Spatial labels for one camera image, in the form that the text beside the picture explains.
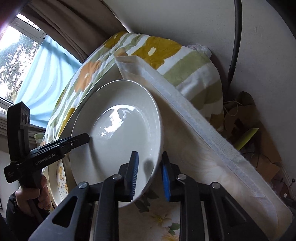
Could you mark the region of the person's left hand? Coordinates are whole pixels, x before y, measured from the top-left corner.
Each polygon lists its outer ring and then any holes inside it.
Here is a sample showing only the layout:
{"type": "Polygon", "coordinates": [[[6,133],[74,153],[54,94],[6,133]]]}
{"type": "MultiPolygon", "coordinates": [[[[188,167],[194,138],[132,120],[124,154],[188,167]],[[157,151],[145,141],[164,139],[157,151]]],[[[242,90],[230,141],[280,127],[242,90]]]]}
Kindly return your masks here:
{"type": "Polygon", "coordinates": [[[41,175],[41,189],[19,188],[16,192],[16,203],[25,214],[33,215],[29,207],[29,200],[38,199],[38,207],[44,210],[51,208],[51,199],[47,187],[47,179],[41,175]]]}

